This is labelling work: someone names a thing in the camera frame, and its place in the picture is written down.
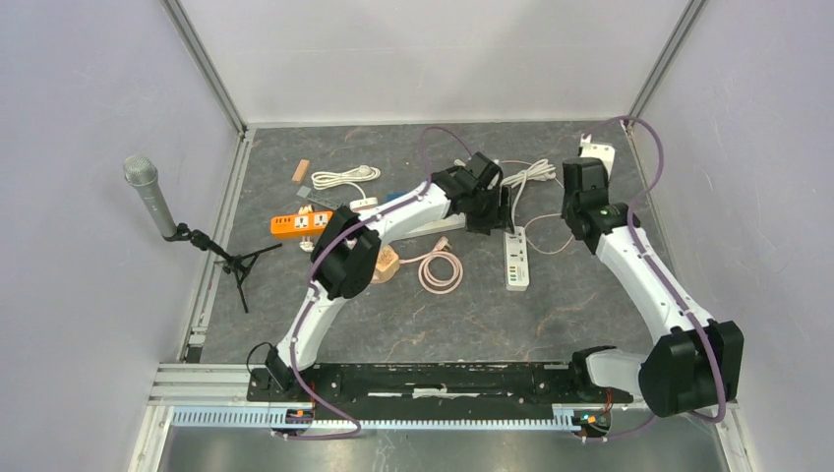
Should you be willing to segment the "round pink socket base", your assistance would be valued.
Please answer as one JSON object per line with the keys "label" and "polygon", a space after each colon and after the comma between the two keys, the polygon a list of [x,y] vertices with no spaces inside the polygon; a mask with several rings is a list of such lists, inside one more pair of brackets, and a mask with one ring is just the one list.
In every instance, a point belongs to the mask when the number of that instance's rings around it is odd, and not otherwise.
{"label": "round pink socket base", "polygon": [[372,277],[373,284],[382,284],[391,280],[400,268],[400,259],[391,246],[381,248]]}

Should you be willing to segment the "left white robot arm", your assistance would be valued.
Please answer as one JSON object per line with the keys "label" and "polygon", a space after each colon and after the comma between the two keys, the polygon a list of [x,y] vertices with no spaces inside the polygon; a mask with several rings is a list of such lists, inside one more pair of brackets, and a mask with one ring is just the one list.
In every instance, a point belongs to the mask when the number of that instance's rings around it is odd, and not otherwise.
{"label": "left white robot arm", "polygon": [[381,249],[425,224],[462,214],[471,233],[511,232],[510,190],[500,166],[481,152],[465,165],[433,173],[414,190],[357,212],[341,206],[328,218],[311,255],[307,292],[290,330],[266,360],[271,387],[285,400],[308,390],[321,343],[345,303],[371,283]]}

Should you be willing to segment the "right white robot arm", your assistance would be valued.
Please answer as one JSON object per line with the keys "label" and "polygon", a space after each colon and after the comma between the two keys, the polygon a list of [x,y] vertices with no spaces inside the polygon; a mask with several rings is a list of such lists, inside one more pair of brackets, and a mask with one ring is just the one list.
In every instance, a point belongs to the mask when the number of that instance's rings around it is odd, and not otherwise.
{"label": "right white robot arm", "polygon": [[647,244],[628,205],[610,202],[601,159],[569,159],[563,174],[563,220],[615,276],[654,342],[647,355],[614,346],[575,352],[567,376],[570,393],[592,401],[609,387],[642,398],[661,418],[688,413],[722,421],[738,392],[742,330],[733,321],[716,321],[694,302]]}

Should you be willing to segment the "pink white plug adapter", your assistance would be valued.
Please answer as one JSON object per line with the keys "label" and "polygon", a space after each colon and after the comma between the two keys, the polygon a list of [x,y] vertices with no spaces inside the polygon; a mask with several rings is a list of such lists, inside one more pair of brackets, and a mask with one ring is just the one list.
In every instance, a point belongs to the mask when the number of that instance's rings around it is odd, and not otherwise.
{"label": "pink white plug adapter", "polygon": [[364,210],[368,210],[368,209],[377,207],[378,205],[379,205],[379,201],[378,201],[377,198],[368,197],[368,198],[363,198],[363,199],[351,201],[348,204],[348,207],[351,211],[361,212],[361,211],[364,211]]}

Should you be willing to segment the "long white power strip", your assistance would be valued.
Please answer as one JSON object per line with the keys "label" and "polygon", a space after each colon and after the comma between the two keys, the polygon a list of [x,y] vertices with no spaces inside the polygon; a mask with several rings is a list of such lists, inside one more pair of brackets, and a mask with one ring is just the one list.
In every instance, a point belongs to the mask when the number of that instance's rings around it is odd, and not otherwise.
{"label": "long white power strip", "polygon": [[462,229],[465,227],[466,224],[466,217],[464,214],[455,214],[451,215],[445,219],[432,221],[426,224],[423,224],[413,230],[410,230],[404,233],[400,240],[404,239],[411,239],[421,236],[427,236],[431,234],[443,233],[447,231],[453,231],[457,229]]}

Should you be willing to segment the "blue cube adapter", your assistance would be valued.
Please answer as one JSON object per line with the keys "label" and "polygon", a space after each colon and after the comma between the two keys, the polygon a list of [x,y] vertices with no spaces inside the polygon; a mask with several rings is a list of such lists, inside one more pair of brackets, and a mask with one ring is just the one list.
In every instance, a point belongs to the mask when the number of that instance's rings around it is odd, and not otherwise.
{"label": "blue cube adapter", "polygon": [[403,195],[404,195],[404,192],[390,193],[386,196],[386,202],[388,203],[388,202],[394,201],[394,200],[402,197]]}

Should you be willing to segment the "small white power strip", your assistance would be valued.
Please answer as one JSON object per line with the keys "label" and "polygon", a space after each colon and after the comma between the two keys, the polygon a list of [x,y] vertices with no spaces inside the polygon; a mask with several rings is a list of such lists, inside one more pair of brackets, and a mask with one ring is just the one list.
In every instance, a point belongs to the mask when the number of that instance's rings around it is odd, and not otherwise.
{"label": "small white power strip", "polygon": [[506,289],[517,292],[526,291],[530,283],[530,275],[527,239],[523,227],[515,226],[512,233],[504,234],[504,253]]}

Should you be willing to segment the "gray black flat tool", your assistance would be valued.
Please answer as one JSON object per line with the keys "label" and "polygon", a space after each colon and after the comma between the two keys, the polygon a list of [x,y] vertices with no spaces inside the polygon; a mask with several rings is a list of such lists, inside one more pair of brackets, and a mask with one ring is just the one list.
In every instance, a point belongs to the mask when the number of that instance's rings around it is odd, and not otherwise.
{"label": "gray black flat tool", "polygon": [[341,203],[328,199],[322,192],[307,186],[301,186],[296,195],[312,205],[326,210],[336,210],[341,206]]}

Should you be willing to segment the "orange power strip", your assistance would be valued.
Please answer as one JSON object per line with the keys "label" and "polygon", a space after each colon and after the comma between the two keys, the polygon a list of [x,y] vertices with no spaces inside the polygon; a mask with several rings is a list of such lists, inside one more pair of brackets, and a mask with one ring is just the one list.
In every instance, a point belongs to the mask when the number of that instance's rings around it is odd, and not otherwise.
{"label": "orange power strip", "polygon": [[331,210],[322,210],[276,216],[270,221],[269,231],[276,239],[317,237],[324,232],[332,215]]}

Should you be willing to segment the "small brown wooden block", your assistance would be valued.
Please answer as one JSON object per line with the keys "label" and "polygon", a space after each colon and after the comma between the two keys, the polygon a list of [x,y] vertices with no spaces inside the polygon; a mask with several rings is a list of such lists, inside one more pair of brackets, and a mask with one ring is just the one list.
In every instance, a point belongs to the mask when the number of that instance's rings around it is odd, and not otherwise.
{"label": "small brown wooden block", "polygon": [[304,181],[310,167],[311,162],[308,159],[300,159],[293,174],[291,181],[300,184]]}

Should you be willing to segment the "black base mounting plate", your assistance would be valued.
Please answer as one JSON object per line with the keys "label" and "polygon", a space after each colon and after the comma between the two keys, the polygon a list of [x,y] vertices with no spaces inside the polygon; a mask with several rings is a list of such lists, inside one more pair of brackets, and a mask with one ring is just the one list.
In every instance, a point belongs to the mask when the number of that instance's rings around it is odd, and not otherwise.
{"label": "black base mounting plate", "polygon": [[631,403],[617,389],[582,386],[564,363],[322,363],[301,374],[314,415],[360,421],[544,420],[555,404]]}

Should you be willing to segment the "silver microphone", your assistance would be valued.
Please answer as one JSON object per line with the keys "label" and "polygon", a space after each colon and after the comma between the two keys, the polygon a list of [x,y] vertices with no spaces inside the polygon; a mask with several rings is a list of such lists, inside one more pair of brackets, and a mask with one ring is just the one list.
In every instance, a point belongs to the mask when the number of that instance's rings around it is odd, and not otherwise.
{"label": "silver microphone", "polygon": [[143,155],[131,155],[123,163],[126,182],[138,193],[164,239],[177,234],[177,223],[159,187],[158,169]]}

